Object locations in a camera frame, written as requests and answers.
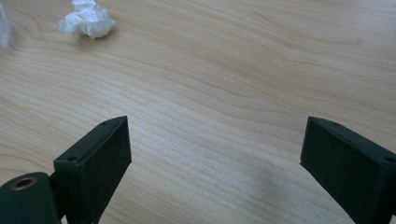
wooden table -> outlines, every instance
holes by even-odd
[[[0,182],[126,115],[101,223],[353,223],[299,165],[307,117],[396,151],[392,0],[101,0],[98,40],[58,32],[69,1],[3,3]]]

wood grain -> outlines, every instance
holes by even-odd
[[[101,223],[353,223],[299,165],[307,116],[396,152],[394,1],[101,0],[95,41],[58,32],[69,1],[3,2],[0,183],[127,115]]]

black plastic part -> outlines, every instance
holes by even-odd
[[[127,118],[96,126],[54,161],[52,182],[64,192],[55,201],[68,204],[58,214],[68,223],[98,223],[130,163]]]
[[[60,223],[46,174],[21,175],[0,188],[0,223]]]
[[[386,224],[394,212],[396,155],[348,128],[308,118],[301,165],[358,224]]]

screw hole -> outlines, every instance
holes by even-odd
[[[37,178],[35,178],[34,176],[25,177],[24,179],[20,179],[20,180],[14,182],[11,185],[11,189],[13,189],[13,190],[27,189],[27,188],[33,186],[33,184],[35,184],[35,182],[37,182]]]
[[[389,162],[396,162],[396,160],[391,157],[386,157],[385,160]]]
[[[76,161],[77,159],[78,159],[78,156],[76,156],[76,155],[67,157],[68,161]]]

crumpled white paper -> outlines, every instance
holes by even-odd
[[[59,21],[59,31],[69,36],[88,35],[91,39],[107,35],[116,24],[107,9],[93,0],[73,0],[75,11]]]
[[[9,25],[6,9],[0,2],[0,47],[6,49],[11,37],[11,25]]]

